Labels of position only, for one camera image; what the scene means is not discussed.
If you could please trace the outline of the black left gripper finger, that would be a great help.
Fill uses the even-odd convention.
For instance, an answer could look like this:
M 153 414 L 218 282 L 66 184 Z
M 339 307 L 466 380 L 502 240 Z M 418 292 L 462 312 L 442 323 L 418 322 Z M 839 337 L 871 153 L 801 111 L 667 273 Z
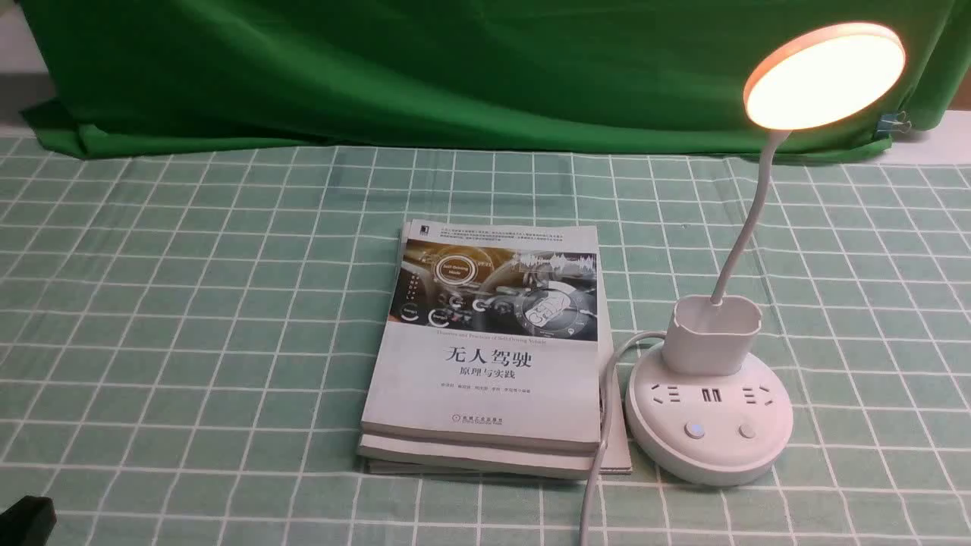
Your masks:
M 1 545 L 46 545 L 58 516 L 49 497 L 22 497 L 1 514 Z

